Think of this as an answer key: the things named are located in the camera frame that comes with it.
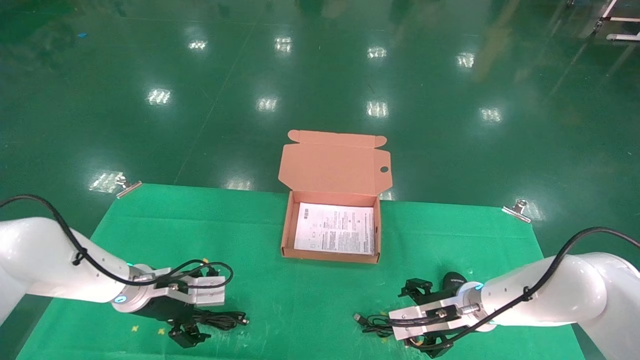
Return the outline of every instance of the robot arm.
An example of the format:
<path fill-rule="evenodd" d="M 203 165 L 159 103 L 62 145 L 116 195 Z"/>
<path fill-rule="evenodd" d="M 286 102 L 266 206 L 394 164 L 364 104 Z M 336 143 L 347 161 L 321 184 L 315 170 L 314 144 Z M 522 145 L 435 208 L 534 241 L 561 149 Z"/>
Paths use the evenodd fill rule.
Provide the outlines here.
<path fill-rule="evenodd" d="M 174 274 L 171 268 L 154 270 L 142 264 L 130 266 L 77 231 L 71 229 L 71 232 L 105 271 L 132 284 L 106 276 L 83 259 L 53 220 L 25 218 L 0 222 L 0 284 L 3 286 L 0 291 L 0 324 L 27 293 L 111 302 L 119 312 L 168 322 L 173 327 L 169 337 L 182 347 L 193 347 L 210 337 L 200 333 L 196 326 L 198 322 L 222 330 L 248 324 L 244 313 L 222 313 L 228 316 L 229 321 L 220 324 L 207 317 L 211 312 L 195 307 L 224 304 L 228 280 L 218 276 L 210 265 L 226 265 L 212 263 L 199 266 L 209 269 L 206 276 L 202 276 L 201 270 L 195 271 L 198 268 Z"/>
<path fill-rule="evenodd" d="M 395 323 L 393 334 L 408 345 L 415 345 L 422 337 L 431 343 L 437 339 L 445 341 L 446 335 L 477 324 L 522 295 L 522 289 L 540 279 L 553 259 L 525 265 L 486 284 L 464 282 L 436 293 L 431 293 L 430 282 L 409 280 L 403 294 L 410 296 L 418 306 L 389 313 L 389 318 Z M 606 358 L 632 359 L 640 350 L 633 336 L 640 331 L 640 324 L 636 321 L 638 315 L 640 272 L 629 262 L 605 253 L 567 255 L 553 278 L 534 293 L 530 301 L 515 305 L 477 331 L 490 331 L 498 325 L 560 326 L 578 323 Z M 411 320 L 425 317 L 432 320 L 420 325 L 409 324 Z M 423 352 L 438 357 L 448 349 Z"/>

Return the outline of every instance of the box lid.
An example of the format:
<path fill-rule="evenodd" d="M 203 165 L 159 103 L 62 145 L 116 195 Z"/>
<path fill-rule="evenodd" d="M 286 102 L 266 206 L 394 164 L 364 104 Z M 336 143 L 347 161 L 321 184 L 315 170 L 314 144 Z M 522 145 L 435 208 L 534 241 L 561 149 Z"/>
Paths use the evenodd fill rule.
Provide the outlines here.
<path fill-rule="evenodd" d="M 377 195 L 392 185 L 391 155 L 376 149 L 384 136 L 291 130 L 278 179 L 306 192 Z"/>

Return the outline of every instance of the open cardboard box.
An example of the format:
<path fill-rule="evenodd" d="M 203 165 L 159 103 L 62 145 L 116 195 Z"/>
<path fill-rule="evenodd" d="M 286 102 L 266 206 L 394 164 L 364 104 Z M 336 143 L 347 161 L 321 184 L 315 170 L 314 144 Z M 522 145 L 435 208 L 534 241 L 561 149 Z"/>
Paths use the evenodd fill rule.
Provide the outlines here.
<path fill-rule="evenodd" d="M 328 261 L 377 264 L 382 221 L 378 194 L 392 185 L 391 155 L 376 149 L 384 136 L 289 131 L 296 143 L 282 149 L 278 179 L 287 185 L 289 203 L 282 234 L 282 255 Z M 300 203 L 373 207 L 374 254 L 341 254 L 294 249 Z"/>

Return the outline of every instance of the green table cover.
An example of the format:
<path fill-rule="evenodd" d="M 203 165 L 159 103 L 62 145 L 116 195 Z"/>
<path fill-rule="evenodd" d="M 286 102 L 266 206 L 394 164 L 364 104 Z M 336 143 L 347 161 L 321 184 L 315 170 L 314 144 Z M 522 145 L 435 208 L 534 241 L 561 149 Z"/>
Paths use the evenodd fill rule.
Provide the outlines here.
<path fill-rule="evenodd" d="M 19 360 L 427 359 L 394 338 L 362 334 L 353 320 L 412 305 L 405 280 L 440 284 L 451 270 L 486 281 L 542 257 L 531 225 L 498 208 L 389 202 L 377 265 L 286 259 L 280 239 L 287 194 L 144 184 L 114 201 L 92 240 L 156 268 L 224 261 L 236 273 L 214 311 L 245 311 L 246 327 L 201 326 L 212 338 L 183 349 L 165 323 L 109 304 L 55 299 Z M 73 226 L 73 219 L 67 219 Z M 563 327 L 498 327 L 470 334 L 443 359 L 583 359 Z"/>

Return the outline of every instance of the paper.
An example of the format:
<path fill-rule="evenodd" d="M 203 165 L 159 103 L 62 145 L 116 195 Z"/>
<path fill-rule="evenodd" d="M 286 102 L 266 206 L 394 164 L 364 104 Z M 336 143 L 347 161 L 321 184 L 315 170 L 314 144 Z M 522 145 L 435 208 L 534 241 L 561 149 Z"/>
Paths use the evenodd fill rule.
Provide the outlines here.
<path fill-rule="evenodd" d="M 293 248 L 373 255 L 373 208 L 301 202 Z"/>

